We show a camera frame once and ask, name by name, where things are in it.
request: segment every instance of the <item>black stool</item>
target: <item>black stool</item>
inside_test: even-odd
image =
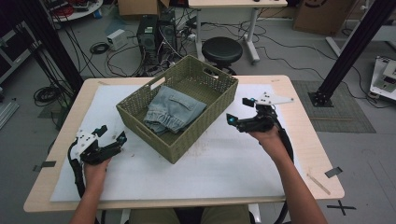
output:
[[[204,54],[204,57],[208,61],[215,63],[215,67],[219,70],[225,68],[233,76],[236,73],[230,68],[231,63],[238,61],[242,53],[241,45],[228,37],[213,37],[206,40],[202,45],[202,54]]]

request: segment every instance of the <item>round stool seat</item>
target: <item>round stool seat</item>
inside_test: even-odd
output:
[[[228,37],[213,37],[202,45],[202,54],[212,63],[218,65],[231,65],[242,56],[241,45]]]

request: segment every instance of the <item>human hand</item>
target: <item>human hand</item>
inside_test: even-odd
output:
[[[94,194],[101,194],[103,191],[105,179],[106,179],[106,168],[111,158],[99,163],[97,165],[90,165],[84,163],[84,174],[85,174],[85,192]]]
[[[282,161],[289,157],[276,126],[265,133],[254,132],[249,134],[260,142],[260,145],[273,161]]]

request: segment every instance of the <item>wooden table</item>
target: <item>wooden table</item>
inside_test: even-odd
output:
[[[280,109],[283,115],[290,139],[293,139],[294,153],[298,156],[304,172],[314,177],[312,179],[306,176],[304,178],[306,185],[317,200],[340,199],[344,197],[344,190],[337,176],[328,178],[324,174],[332,169],[332,165],[318,140],[318,136],[289,78],[286,76],[239,76],[237,78],[240,84],[269,84],[272,86],[275,94],[289,96],[295,99],[292,104],[277,105],[276,107]],[[42,168],[23,207],[26,212],[68,211],[76,209],[78,202],[53,203],[50,201],[50,197],[57,184],[67,149],[75,139],[76,132],[91,105],[96,90],[101,85],[143,85],[149,80],[150,77],[96,78],[88,79],[84,82],[78,98],[47,157],[47,161],[56,161],[56,164],[54,167]],[[99,209],[195,206],[196,204],[269,203],[281,202],[283,200],[284,197],[259,199],[237,198],[232,200],[206,199],[198,201],[168,200],[161,202],[119,201],[101,202]]]
[[[189,6],[191,8],[196,8],[196,37],[195,37],[195,45],[197,48],[197,56],[198,59],[204,61],[205,57],[202,54],[202,40],[201,40],[201,18],[200,11],[202,8],[206,7],[251,7],[251,17],[250,17],[250,25],[248,28],[247,35],[244,36],[245,41],[247,43],[247,49],[252,58],[252,63],[257,63],[260,60],[260,57],[257,53],[257,50],[254,47],[252,42],[254,27],[256,26],[257,16],[259,15],[260,7],[285,7],[288,4],[286,0],[261,0],[259,2],[255,2],[253,0],[190,0]]]

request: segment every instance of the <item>black tape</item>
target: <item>black tape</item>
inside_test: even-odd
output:
[[[341,170],[340,167],[335,167],[333,169],[331,169],[330,171],[324,173],[327,177],[333,177],[334,175],[339,175],[343,172],[343,170]]]
[[[340,200],[338,200],[338,204],[339,204],[339,206],[337,206],[337,205],[327,205],[327,207],[328,207],[328,208],[337,208],[337,209],[341,209],[341,212],[343,213],[344,216],[347,215],[347,213],[346,213],[346,211],[345,211],[346,209],[357,210],[356,207],[353,207],[353,206],[343,206],[343,204],[341,203]]]
[[[33,171],[34,172],[40,172],[41,171],[41,166],[35,165],[35,167],[33,167]]]
[[[41,167],[54,167],[55,163],[56,161],[43,161],[43,163],[41,163]]]

